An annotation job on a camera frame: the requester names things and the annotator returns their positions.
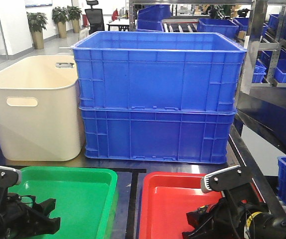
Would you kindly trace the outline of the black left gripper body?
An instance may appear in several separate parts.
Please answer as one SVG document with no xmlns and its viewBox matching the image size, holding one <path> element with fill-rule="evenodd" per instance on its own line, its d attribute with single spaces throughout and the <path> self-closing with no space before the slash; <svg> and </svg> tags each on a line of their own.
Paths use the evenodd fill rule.
<svg viewBox="0 0 286 239">
<path fill-rule="evenodd" d="M 61 218 L 50 218 L 56 199 L 36 202 L 35 195 L 9 193 L 0 188 L 0 239 L 24 239 L 55 234 L 60 229 Z"/>
</svg>

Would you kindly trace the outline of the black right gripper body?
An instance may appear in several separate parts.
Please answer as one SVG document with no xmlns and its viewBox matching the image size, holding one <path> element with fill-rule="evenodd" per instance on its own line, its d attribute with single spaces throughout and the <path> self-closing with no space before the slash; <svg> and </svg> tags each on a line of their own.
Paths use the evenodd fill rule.
<svg viewBox="0 0 286 239">
<path fill-rule="evenodd" d="M 286 217 L 269 212 L 250 184 L 223 190 L 216 204 L 186 214 L 193 226 L 184 239 L 286 239 Z"/>
</svg>

